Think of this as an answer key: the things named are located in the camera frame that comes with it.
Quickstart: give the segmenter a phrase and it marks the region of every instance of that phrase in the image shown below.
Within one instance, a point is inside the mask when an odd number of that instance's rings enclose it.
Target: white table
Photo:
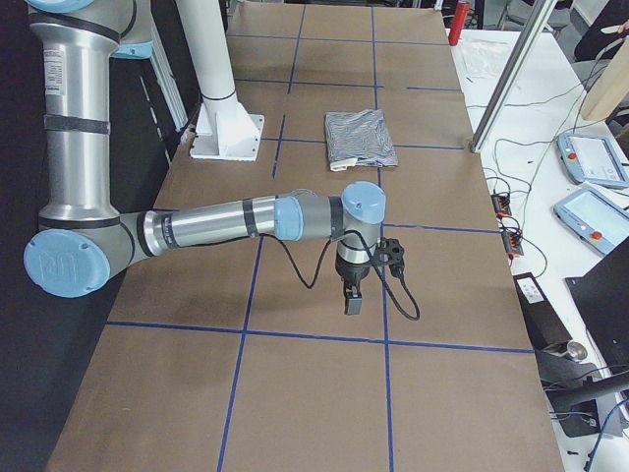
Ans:
[[[482,106],[488,103],[497,83],[498,74],[506,63],[517,36],[517,32],[510,31],[466,29],[463,31],[459,44],[451,48],[474,129],[483,116],[485,109]],[[470,60],[473,55],[476,61]],[[507,106],[503,109],[489,139],[481,149],[487,177],[495,176],[495,171],[498,170],[493,156],[497,140],[508,139],[518,143],[549,142],[558,133],[572,130],[575,124],[581,99],[585,96],[583,88],[579,86],[577,77],[552,35],[544,33],[525,64],[516,82],[516,88],[508,97],[507,103],[543,102],[565,92],[567,92],[565,95],[545,104]],[[577,126],[584,124],[588,123],[581,119],[577,122]],[[578,132],[611,138],[611,133],[604,123],[578,129]],[[619,147],[617,150],[619,155],[623,155]],[[589,338],[581,316],[563,281],[564,277],[585,274],[600,261],[601,256],[560,223],[552,212],[554,204],[579,187],[569,180],[559,159],[555,143],[522,147],[501,142],[498,144],[495,155],[502,172],[528,182],[531,182],[537,170],[533,191],[526,205],[526,216],[524,194],[512,195],[512,212],[520,223],[524,221],[525,237],[538,245],[548,259],[546,271],[538,278],[542,290],[572,337],[588,349],[589,354],[585,362],[603,366],[604,360]],[[525,184],[513,179],[506,180],[511,184],[511,190],[526,190],[527,188]],[[496,181],[489,180],[487,184],[492,190]],[[496,190],[504,191],[506,187],[498,182]],[[623,207],[629,205],[629,197],[621,197],[606,189],[602,191],[619,205]],[[512,273],[529,271],[537,275],[543,269],[543,257],[526,242],[523,244],[525,256],[514,260],[511,267]],[[566,472],[581,472],[596,436],[570,439],[563,434],[558,424],[554,426]],[[579,454],[569,455],[568,450]],[[618,472],[621,470],[629,470],[629,441],[621,438],[605,438],[597,452],[592,471]]]

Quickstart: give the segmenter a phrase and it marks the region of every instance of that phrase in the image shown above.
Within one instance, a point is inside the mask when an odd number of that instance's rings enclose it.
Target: blue joint cap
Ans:
[[[275,236],[285,241],[297,241],[304,234],[304,214],[295,197],[275,200]]]
[[[111,273],[105,253],[91,239],[65,229],[37,233],[24,250],[24,266],[34,283],[65,298],[98,290]]]
[[[116,59],[148,59],[153,53],[153,41],[120,44],[111,57]]]
[[[27,0],[33,8],[48,13],[73,13],[93,3],[94,0]]]
[[[341,195],[341,201],[345,210],[363,223],[380,224],[384,221],[386,196],[372,182],[360,181],[348,185]]]

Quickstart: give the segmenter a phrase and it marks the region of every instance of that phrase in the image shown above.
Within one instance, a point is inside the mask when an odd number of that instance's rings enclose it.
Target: touchscreen display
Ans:
[[[600,231],[614,246],[629,236],[629,218],[590,192],[584,192],[564,207],[595,231]]]
[[[613,180],[619,182],[620,174],[609,155],[603,140],[573,136],[570,143],[587,179]]]

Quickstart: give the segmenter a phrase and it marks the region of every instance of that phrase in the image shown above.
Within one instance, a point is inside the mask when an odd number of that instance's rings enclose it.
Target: silver aluminum tube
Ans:
[[[504,71],[498,80],[498,84],[495,86],[493,95],[481,118],[479,127],[472,138],[472,142],[470,143],[472,152],[479,152],[483,147],[504,106],[504,102],[515,85],[515,81],[520,74],[522,66],[533,50],[533,46],[540,36],[556,3],[557,0],[537,0],[535,2],[531,16],[518,36],[518,40],[513,47],[513,52],[511,56],[509,56],[509,60],[504,67]]]
[[[275,197],[253,199],[257,233],[274,232],[274,203]],[[250,235],[245,222],[243,202],[181,210],[169,214],[163,215],[159,220],[162,228],[170,225],[172,236],[179,247],[217,243]]]
[[[46,23],[33,24],[44,51],[59,55],[62,86],[46,94],[46,113],[109,122],[109,56],[116,41]],[[48,131],[50,202],[40,216],[54,220],[117,217],[109,201],[109,136]]]
[[[367,224],[355,219],[347,211],[344,214],[345,231],[355,230],[363,235],[363,239],[370,248],[370,252],[375,252],[375,245],[379,238],[380,225]],[[338,242],[336,253],[348,263],[363,264],[370,260],[369,255],[365,251],[363,243],[356,234],[348,234]]]

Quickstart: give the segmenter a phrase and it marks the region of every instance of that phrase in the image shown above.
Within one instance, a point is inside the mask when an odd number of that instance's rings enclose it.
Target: black band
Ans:
[[[80,131],[109,135],[108,121],[87,120],[76,116],[44,115],[43,126],[47,131]]]
[[[134,238],[134,235],[131,234],[131,230],[127,227],[125,223],[121,221],[120,226],[122,226],[122,229],[125,230],[125,232],[127,233],[127,236],[129,236],[129,240],[131,241],[131,257],[129,258],[129,261],[127,262],[127,266],[130,266],[132,260],[134,259],[134,256],[136,255],[136,239]]]
[[[259,236],[256,226],[256,216],[254,215],[254,201],[252,199],[243,200],[243,217],[245,218],[245,226],[247,226],[247,234],[250,238]]]
[[[129,32],[133,29],[134,25],[136,24],[137,18],[138,18],[138,3],[136,2],[136,0],[134,0],[134,11],[131,14],[131,20],[129,21],[129,24],[127,25],[125,30],[120,33],[121,38],[129,34]]]
[[[144,220],[146,219],[146,211],[143,211],[138,215],[138,219],[136,220],[136,234],[138,235],[138,242],[140,243],[140,247],[142,248],[143,253],[152,258],[155,256],[154,253],[150,251],[150,247],[146,242],[146,236],[144,236]]]
[[[120,224],[120,216],[108,219],[75,220],[75,219],[49,219],[39,217],[39,224],[46,228],[55,229],[98,229],[108,228]]]
[[[220,101],[220,100],[226,100],[227,98],[229,98],[230,96],[233,96],[236,93],[236,89],[234,88],[234,91],[232,91],[229,95],[227,96],[223,96],[222,98],[211,98],[209,96],[205,96],[203,94],[201,94],[200,96],[202,96],[203,98],[205,98],[206,100],[212,100],[212,101]]]
[[[343,202],[340,197],[328,197],[330,201],[330,240],[338,241],[345,235],[343,229]]]
[[[177,240],[175,239],[175,233],[173,232],[173,215],[167,214],[161,220],[161,232],[164,235],[164,241],[166,241],[166,246],[170,249],[181,248],[179,244],[177,244]]]
[[[34,25],[35,23],[48,23],[51,25],[59,25],[62,27],[75,28],[77,30],[85,30],[100,34],[101,36],[108,37],[109,39],[120,43],[120,34],[111,29],[98,25],[96,23],[87,22],[86,20],[80,20],[74,17],[66,17],[64,15],[56,15],[54,13],[31,13],[29,15],[29,23]]]
[[[351,249],[352,251],[362,251],[362,252],[364,252],[364,251],[365,251],[365,248],[364,248],[364,247],[362,247],[362,246],[361,246],[360,248],[355,248],[355,247],[350,246],[349,244],[347,244],[347,243],[345,242],[345,240],[343,240],[343,241],[339,241],[339,244],[342,244],[342,245],[343,245],[343,246],[345,246],[347,249]]]

